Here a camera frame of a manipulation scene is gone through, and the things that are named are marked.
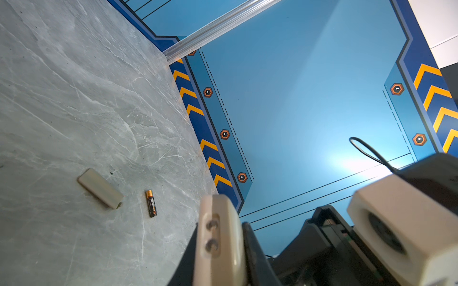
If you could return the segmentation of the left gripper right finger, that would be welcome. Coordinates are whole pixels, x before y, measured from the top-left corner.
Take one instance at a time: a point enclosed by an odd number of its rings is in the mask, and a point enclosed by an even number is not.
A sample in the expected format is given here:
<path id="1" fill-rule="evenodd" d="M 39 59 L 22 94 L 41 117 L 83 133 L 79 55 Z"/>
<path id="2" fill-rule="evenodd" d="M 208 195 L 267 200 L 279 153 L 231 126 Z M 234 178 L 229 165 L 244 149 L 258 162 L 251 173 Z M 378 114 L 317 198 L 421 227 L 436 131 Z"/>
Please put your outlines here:
<path id="1" fill-rule="evenodd" d="M 248 283 L 250 286 L 281 286 L 248 222 L 242 224 Z"/>

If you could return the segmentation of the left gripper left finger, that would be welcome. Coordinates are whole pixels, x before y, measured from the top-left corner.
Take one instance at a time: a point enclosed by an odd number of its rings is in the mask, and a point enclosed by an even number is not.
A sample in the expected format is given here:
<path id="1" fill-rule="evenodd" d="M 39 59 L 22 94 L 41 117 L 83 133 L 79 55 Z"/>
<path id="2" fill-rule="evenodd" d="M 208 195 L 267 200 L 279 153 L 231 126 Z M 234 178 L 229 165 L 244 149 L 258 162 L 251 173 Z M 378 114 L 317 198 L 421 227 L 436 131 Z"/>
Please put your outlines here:
<path id="1" fill-rule="evenodd" d="M 182 255 L 174 275 L 168 282 L 168 286 L 192 286 L 194 275 L 194 264 L 196 254 L 196 241 L 198 226 L 195 227 L 190 241 Z"/>

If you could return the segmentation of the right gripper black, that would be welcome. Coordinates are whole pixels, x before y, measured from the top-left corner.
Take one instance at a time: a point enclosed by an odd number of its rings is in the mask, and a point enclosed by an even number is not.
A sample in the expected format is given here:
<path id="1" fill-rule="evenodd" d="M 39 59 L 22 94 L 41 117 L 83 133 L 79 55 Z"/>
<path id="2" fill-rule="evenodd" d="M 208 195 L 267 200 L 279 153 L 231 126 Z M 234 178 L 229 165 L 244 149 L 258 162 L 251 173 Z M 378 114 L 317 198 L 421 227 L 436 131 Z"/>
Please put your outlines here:
<path id="1" fill-rule="evenodd" d="M 317 208 L 269 262 L 284 286 L 395 286 L 397 280 L 331 205 Z"/>

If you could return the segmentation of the beige battery cover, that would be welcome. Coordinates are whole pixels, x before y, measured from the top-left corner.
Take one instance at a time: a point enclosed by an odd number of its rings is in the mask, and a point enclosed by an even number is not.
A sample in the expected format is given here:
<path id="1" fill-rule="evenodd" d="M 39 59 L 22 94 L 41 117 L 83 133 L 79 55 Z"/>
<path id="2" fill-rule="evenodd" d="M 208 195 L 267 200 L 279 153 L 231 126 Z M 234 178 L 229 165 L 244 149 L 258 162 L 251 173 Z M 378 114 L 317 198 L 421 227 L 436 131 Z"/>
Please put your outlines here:
<path id="1" fill-rule="evenodd" d="M 87 169 L 77 182 L 112 209 L 118 209 L 124 195 L 93 168 Z"/>

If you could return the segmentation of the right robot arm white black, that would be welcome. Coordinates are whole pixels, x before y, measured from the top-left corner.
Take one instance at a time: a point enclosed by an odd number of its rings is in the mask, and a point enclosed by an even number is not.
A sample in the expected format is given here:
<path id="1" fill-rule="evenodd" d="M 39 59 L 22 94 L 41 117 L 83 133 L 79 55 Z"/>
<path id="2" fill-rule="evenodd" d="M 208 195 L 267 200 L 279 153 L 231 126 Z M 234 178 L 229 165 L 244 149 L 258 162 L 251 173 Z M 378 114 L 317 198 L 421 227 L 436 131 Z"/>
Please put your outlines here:
<path id="1" fill-rule="evenodd" d="M 458 160 L 435 153 L 316 208 L 270 260 L 281 286 L 455 286 Z"/>

